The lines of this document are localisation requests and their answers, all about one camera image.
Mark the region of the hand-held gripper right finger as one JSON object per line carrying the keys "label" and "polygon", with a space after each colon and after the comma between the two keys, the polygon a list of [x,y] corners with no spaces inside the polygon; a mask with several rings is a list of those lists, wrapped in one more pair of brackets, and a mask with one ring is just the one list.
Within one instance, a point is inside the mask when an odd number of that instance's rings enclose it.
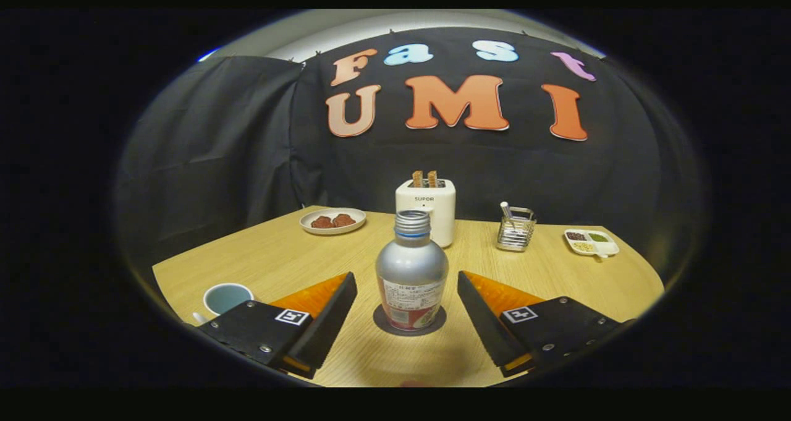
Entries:
{"label": "hand-held gripper right finger", "polygon": [[469,271],[458,273],[457,293],[506,378],[567,362],[622,326],[571,297],[545,300]]}

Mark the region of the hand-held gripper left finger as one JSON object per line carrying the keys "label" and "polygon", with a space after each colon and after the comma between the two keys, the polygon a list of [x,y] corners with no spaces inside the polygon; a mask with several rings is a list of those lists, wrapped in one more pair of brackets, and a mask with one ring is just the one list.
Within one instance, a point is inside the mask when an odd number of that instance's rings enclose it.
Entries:
{"label": "hand-held gripper left finger", "polygon": [[313,378],[358,294],[349,271],[271,303],[246,300],[198,330],[265,367]]}

